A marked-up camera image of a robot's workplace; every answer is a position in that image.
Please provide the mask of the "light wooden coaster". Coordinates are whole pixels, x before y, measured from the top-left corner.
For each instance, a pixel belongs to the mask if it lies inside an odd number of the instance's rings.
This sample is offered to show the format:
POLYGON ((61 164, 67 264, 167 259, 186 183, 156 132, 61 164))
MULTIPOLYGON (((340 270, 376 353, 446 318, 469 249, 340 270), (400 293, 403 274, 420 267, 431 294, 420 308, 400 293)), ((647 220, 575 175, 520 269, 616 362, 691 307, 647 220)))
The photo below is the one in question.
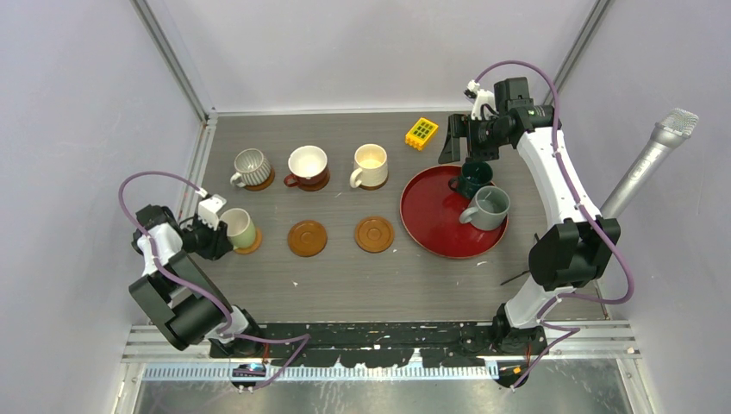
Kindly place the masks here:
POLYGON ((251 254, 255 252, 261 245, 263 236, 259 228, 256 229, 255 239, 253 243, 246 248, 235 248, 234 252, 237 254, 251 254))

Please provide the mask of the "black microphone tripod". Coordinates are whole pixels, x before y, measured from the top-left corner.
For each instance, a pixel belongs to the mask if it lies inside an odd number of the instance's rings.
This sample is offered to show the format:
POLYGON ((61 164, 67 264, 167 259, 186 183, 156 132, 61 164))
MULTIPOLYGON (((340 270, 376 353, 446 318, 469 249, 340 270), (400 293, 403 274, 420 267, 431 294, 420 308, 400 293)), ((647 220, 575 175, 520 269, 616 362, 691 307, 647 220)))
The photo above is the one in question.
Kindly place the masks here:
MULTIPOLYGON (((534 233, 533 238, 534 238, 534 244, 537 243, 540 240, 540 238, 539 238, 539 236, 538 236, 537 233, 534 233)), ((518 273, 517 275, 511 276, 511 277, 503 280, 502 282, 500 282, 499 285, 500 286, 507 285, 508 283, 510 283, 510 282, 512 282, 514 280, 517 280, 517 279, 519 279, 522 276, 528 275, 529 273, 530 273, 530 270, 529 269, 526 269, 526 270, 518 273)))

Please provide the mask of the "cream mug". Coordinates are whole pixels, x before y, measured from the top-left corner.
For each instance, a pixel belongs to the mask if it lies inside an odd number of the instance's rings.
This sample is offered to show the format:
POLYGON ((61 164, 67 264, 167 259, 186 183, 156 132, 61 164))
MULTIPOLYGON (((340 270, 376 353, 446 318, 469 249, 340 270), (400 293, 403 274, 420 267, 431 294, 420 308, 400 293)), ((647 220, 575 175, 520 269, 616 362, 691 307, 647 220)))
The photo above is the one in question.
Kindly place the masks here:
POLYGON ((377 144, 360 146, 353 156, 353 171, 349 177, 351 188, 363 185, 377 185, 388 175, 388 155, 377 144))

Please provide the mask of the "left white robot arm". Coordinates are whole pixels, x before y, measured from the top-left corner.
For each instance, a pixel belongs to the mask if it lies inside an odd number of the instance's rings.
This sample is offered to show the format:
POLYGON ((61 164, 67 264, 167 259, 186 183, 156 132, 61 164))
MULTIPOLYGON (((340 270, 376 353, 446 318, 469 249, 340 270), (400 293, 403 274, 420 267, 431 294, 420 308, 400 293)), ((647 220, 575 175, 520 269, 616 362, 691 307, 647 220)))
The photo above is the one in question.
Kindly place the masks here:
POLYGON ((211 227, 195 216, 178 223, 166 206, 148 205, 135 214, 133 249, 143 273, 128 288, 162 336, 177 350, 209 341, 213 358, 253 357, 264 334, 251 315, 232 305, 191 258, 218 260, 233 250, 228 225, 211 227))

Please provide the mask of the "pale green cup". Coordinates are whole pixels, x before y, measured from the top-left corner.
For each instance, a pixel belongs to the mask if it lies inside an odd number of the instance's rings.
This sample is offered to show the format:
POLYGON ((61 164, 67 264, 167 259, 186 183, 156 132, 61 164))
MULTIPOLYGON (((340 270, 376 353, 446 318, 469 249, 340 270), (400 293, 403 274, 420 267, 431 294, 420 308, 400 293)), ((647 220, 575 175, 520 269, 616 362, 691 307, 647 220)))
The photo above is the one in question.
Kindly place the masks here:
POLYGON ((256 227, 246 210, 229 209, 221 215, 221 221, 227 225, 227 238, 233 248, 246 248, 253 243, 256 227))

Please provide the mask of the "grey ribbed cup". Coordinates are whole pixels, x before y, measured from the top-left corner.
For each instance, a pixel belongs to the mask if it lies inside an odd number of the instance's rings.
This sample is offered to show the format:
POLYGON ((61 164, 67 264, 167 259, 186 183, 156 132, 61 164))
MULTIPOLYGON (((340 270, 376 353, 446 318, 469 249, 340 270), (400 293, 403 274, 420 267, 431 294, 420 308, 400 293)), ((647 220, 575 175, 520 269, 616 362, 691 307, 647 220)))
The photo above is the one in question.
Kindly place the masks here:
POLYGON ((236 187, 261 184, 269 176, 272 165, 257 148, 248 148, 234 158, 234 174, 229 183, 236 187))

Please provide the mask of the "white bowl cup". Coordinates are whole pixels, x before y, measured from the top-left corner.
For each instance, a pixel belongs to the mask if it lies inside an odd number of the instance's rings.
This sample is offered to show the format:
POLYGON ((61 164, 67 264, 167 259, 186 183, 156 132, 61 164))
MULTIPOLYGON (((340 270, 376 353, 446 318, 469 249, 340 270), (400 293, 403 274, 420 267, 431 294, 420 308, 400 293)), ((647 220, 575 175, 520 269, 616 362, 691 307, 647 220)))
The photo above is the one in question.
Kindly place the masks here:
POLYGON ((323 179, 328 169, 328 156, 317 146, 298 147, 287 161, 290 173, 284 178, 284 185, 296 187, 296 183, 316 184, 323 179))

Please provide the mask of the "silver microphone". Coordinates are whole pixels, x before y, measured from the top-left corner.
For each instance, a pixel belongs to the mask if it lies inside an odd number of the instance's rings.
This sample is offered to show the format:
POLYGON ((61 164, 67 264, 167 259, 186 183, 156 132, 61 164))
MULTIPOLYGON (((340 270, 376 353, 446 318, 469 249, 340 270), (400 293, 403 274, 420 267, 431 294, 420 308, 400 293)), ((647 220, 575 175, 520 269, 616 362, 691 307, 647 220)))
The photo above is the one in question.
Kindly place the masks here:
POLYGON ((676 108, 655 123, 647 144, 601 206, 603 218, 621 215, 669 155, 690 139, 698 120, 696 114, 676 108))

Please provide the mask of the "yellow toy brick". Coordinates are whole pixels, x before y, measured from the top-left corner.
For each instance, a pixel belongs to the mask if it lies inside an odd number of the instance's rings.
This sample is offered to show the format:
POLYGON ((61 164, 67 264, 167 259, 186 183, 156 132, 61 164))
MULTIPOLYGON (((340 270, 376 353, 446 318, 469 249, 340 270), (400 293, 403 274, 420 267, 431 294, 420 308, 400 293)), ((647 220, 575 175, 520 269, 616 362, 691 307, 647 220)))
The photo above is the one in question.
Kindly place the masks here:
POLYGON ((417 151, 422 151, 436 135, 438 129, 439 126, 436 123, 428 120, 427 118, 420 117, 405 134, 404 142, 409 147, 412 147, 417 151))

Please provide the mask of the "dark green cup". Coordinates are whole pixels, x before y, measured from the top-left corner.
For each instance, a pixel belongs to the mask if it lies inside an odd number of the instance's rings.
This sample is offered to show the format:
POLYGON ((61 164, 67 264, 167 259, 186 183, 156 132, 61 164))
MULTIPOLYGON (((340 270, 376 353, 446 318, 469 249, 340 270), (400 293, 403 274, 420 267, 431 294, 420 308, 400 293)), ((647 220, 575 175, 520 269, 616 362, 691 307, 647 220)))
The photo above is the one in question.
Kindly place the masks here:
POLYGON ((485 161, 469 161, 462 165, 457 176, 448 181, 448 188, 466 199, 472 199, 493 179, 493 169, 485 161))

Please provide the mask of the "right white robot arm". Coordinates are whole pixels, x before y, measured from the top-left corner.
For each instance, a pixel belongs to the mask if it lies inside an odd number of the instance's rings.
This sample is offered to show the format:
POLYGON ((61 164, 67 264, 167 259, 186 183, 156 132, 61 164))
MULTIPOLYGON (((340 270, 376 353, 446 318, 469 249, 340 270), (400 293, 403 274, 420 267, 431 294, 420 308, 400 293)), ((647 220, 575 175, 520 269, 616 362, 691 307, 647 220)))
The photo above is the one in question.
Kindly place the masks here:
POLYGON ((538 332, 554 304, 603 275, 621 228, 602 216, 581 186, 556 103, 535 104, 524 77, 497 82, 492 92, 472 80, 465 95, 473 101, 472 112, 449 116, 439 163, 460 159, 461 139, 469 161, 497 160, 500 148, 511 146, 526 163, 547 217, 546 233, 528 254, 529 279, 493 319, 493 345, 513 354, 527 335, 538 332))

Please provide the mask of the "dark ringed wooden coaster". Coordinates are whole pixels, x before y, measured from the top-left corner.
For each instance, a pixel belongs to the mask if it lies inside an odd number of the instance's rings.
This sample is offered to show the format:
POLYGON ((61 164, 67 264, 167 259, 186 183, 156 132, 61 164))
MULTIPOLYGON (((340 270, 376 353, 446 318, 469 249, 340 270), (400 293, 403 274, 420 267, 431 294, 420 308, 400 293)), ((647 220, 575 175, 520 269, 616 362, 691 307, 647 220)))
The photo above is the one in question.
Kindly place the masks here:
POLYGON ((371 254, 385 251, 394 239, 392 224, 382 216, 367 216, 358 222, 354 230, 356 244, 371 254))

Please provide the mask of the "red round tray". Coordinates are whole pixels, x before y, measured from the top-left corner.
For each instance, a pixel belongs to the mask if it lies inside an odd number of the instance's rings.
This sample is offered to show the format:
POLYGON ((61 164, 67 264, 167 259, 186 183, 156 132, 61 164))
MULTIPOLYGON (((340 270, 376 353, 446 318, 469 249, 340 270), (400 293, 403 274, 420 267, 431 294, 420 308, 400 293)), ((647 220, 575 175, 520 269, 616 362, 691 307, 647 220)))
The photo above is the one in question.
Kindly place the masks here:
POLYGON ((403 189, 399 212, 409 236, 432 254, 449 259, 468 259, 494 248, 503 238, 509 220, 497 229, 484 231, 460 223, 459 215, 469 201, 448 187, 459 176, 458 165, 427 168, 415 175, 403 189))

